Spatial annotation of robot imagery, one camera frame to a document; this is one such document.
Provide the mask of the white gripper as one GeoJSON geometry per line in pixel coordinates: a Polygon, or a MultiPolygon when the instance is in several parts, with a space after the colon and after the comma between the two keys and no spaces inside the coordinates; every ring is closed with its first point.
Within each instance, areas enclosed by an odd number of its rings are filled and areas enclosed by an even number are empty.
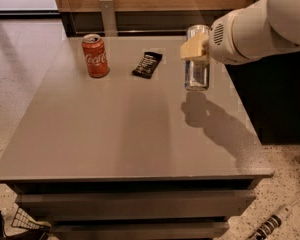
{"type": "Polygon", "coordinates": [[[210,36],[204,32],[195,34],[180,47],[180,58],[190,61],[206,61],[209,55],[223,64],[239,65],[245,57],[233,41],[233,24],[240,10],[234,10],[217,19],[210,28],[210,36]]]}

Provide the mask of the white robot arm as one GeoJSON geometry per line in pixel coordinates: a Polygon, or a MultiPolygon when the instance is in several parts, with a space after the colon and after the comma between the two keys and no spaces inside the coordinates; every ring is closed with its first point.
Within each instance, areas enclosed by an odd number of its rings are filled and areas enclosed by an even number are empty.
{"type": "Polygon", "coordinates": [[[240,65],[300,51],[300,0],[259,0],[217,19],[180,48],[183,60],[240,65]]]}

